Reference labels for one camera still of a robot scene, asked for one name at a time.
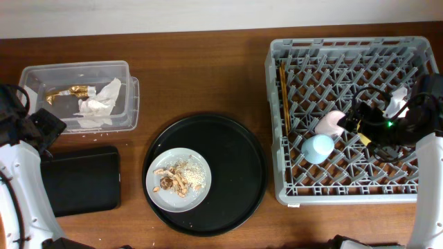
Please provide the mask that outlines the gold coffee sachet wrapper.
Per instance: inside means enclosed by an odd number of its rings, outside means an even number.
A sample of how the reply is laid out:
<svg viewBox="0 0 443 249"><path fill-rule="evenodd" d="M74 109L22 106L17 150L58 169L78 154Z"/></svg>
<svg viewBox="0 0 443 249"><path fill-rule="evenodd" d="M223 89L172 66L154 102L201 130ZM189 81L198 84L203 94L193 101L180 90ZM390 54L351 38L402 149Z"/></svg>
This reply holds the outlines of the gold coffee sachet wrapper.
<svg viewBox="0 0 443 249"><path fill-rule="evenodd" d="M57 96L74 95L77 98L93 97L96 95L96 88L94 86L71 86L67 90L48 93L45 101L53 104Z"/></svg>

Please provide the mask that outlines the round black serving tray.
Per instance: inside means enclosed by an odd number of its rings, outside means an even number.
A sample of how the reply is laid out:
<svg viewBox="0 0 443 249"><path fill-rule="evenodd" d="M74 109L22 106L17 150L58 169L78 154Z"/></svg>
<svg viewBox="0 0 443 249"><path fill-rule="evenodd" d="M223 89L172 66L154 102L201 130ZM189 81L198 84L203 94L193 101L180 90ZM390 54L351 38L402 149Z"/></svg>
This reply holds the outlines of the round black serving tray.
<svg viewBox="0 0 443 249"><path fill-rule="evenodd" d="M208 162L212 183L197 207L169 212L154 202L154 181L147 176L161 153L191 149ZM260 205L267 185L267 160L260 143L241 123L217 114L198 114L167 127L151 144L142 173L145 198L160 220L172 229L211 237L243 224Z"/></svg>

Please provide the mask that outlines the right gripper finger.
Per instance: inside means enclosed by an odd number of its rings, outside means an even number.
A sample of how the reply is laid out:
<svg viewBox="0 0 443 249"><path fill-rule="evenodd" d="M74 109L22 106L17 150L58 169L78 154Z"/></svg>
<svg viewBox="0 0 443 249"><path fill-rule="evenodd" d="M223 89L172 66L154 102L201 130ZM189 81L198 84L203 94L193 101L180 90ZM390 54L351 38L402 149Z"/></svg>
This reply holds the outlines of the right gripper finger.
<svg viewBox="0 0 443 249"><path fill-rule="evenodd" d="M360 141L366 146L366 148L370 151L374 151L377 149L377 145L373 143L368 137L366 137L362 133L358 133Z"/></svg>
<svg viewBox="0 0 443 249"><path fill-rule="evenodd" d="M355 112L348 112L337 122L337 125L344 128L344 130L347 132L356 133L358 131L359 123L359 114Z"/></svg>

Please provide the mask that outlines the yellow bowl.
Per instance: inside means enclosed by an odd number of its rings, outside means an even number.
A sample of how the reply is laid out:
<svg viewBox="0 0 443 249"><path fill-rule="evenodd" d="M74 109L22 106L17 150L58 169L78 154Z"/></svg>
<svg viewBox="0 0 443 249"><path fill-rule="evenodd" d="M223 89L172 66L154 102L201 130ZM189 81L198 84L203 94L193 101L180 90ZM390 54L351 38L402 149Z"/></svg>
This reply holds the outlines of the yellow bowl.
<svg viewBox="0 0 443 249"><path fill-rule="evenodd" d="M364 123L364 121L360 120L357 124L357 135L360 138L360 141L365 145L368 146L371 143L371 139L368 138L368 133L370 132L369 126Z"/></svg>

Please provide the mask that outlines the grey dishwasher rack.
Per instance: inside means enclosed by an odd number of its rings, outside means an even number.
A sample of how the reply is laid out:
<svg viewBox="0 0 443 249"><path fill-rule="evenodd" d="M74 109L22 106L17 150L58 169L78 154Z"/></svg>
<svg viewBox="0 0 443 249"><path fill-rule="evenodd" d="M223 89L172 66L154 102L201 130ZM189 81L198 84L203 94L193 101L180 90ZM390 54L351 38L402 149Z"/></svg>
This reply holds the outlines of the grey dishwasher rack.
<svg viewBox="0 0 443 249"><path fill-rule="evenodd" d="M384 108L374 87L411 89L437 71L427 38L345 37L276 39L265 61L273 130L275 195L286 206L413 203L419 169L411 149L402 160L382 163L354 132L335 137L322 163L305 160L301 147L330 111L348 112L352 99Z"/></svg>

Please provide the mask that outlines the blue cup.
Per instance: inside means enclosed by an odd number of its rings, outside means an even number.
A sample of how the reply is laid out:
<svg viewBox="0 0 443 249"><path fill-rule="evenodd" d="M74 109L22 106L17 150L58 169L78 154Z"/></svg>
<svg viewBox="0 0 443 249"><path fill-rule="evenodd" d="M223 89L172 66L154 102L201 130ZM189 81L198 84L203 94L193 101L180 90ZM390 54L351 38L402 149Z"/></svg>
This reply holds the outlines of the blue cup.
<svg viewBox="0 0 443 249"><path fill-rule="evenodd" d="M324 162L334 149L334 141L325 134L315 135L302 144L301 153L311 164Z"/></svg>

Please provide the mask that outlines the food scraps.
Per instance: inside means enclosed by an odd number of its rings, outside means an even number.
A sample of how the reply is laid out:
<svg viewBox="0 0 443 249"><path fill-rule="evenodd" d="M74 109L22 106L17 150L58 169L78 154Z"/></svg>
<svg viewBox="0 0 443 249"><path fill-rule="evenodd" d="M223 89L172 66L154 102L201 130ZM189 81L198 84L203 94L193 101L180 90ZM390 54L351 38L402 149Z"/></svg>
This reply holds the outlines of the food scraps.
<svg viewBox="0 0 443 249"><path fill-rule="evenodd" d="M153 187L153 192L166 190L184 198L191 191L200 192L207 186L205 169L191 158L178 159L155 169L153 174L160 176L160 183Z"/></svg>

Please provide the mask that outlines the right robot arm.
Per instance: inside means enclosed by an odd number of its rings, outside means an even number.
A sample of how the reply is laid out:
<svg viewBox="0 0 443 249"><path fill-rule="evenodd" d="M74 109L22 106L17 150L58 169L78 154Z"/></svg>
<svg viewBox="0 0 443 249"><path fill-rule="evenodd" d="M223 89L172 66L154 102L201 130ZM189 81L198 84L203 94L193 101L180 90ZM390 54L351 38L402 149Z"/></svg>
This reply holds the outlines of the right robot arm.
<svg viewBox="0 0 443 249"><path fill-rule="evenodd" d="M442 75L421 77L410 97L381 95L385 110L352 99L352 108L337 121L347 131L364 135L367 148L383 163L397 163L399 147L412 147L419 169L413 232L408 248L442 247Z"/></svg>

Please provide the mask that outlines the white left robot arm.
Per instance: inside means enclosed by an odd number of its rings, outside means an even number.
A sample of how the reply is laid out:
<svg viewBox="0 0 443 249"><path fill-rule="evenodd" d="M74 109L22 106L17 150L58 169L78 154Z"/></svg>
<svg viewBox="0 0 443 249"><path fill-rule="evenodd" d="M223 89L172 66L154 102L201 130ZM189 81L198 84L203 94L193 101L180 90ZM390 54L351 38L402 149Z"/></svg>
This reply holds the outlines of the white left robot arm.
<svg viewBox="0 0 443 249"><path fill-rule="evenodd" d="M1 85L1 220L7 248L84 248L66 238L58 224L41 174L41 155L66 129L45 109L30 114L17 85Z"/></svg>

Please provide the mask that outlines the black rectangular tray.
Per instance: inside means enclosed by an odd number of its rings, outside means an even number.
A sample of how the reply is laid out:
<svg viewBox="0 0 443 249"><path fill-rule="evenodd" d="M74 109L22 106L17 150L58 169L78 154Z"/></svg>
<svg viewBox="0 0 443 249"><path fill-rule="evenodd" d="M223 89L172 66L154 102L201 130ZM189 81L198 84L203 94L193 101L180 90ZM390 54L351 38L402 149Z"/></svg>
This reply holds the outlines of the black rectangular tray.
<svg viewBox="0 0 443 249"><path fill-rule="evenodd" d="M120 154L114 146L43 157L41 173L56 217L113 210L120 206Z"/></svg>

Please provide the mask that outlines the pink cup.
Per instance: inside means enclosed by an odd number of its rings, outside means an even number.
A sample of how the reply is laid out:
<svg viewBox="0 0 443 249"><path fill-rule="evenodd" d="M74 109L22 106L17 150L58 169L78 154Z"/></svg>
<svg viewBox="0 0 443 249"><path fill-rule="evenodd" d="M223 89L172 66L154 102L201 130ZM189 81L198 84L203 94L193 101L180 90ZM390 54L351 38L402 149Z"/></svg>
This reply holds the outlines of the pink cup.
<svg viewBox="0 0 443 249"><path fill-rule="evenodd" d="M338 125L338 122L343 117L345 117L345 114L341 111L330 111L320 119L314 129L315 133L327 135L332 138L341 136L345 130Z"/></svg>

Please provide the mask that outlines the white tissue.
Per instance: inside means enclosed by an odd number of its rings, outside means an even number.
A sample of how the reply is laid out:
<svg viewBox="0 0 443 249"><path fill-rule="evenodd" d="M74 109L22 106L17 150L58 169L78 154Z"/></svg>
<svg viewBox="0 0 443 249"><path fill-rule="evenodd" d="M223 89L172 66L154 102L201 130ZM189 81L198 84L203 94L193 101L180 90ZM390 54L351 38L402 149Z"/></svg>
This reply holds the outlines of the white tissue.
<svg viewBox="0 0 443 249"><path fill-rule="evenodd" d="M112 125L109 116L116 105L121 87L121 81L114 78L99 93L87 100L79 100L79 111L76 116L83 116L78 123L83 129L98 128L102 125Z"/></svg>

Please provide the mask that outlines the clear plastic waste bin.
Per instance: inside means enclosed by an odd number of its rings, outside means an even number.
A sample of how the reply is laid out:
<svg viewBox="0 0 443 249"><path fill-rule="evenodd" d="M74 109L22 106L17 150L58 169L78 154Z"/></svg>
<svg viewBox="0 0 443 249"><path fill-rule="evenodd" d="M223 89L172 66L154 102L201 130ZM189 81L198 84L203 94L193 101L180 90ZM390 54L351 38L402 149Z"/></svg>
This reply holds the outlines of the clear plastic waste bin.
<svg viewBox="0 0 443 249"><path fill-rule="evenodd" d="M53 104L45 101L48 93L67 90L71 86L94 86L99 93L114 78L121 81L120 92L113 108L113 124L98 128L83 129L78 123L83 116L76 116L79 100L74 95L57 96ZM129 64L125 61L78 62L49 64L26 67L20 77L19 86L30 97L30 114L43 108L66 123L65 134L71 133L110 133L132 131L138 123L140 105L139 83L131 76Z"/></svg>

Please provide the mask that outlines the grey plate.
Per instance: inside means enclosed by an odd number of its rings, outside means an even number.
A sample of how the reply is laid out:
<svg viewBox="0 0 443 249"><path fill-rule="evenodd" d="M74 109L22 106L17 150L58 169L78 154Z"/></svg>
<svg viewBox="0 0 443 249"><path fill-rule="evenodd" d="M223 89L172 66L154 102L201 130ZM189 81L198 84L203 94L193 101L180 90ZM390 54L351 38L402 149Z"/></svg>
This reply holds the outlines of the grey plate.
<svg viewBox="0 0 443 249"><path fill-rule="evenodd" d="M160 167L165 167L178 159L193 159L194 162L200 163L207 173L207 186L200 192L191 191L189 195L184 198L177 196L173 192L160 190L153 192L153 187L160 183L160 176L154 175L153 171ZM212 182L212 174L207 161L203 156L197 152L186 148L169 149L159 156L157 156L151 163L148 164L148 171L146 173L145 186L147 188L148 196L154 204L162 210L168 212L186 212L197 207L208 195Z"/></svg>

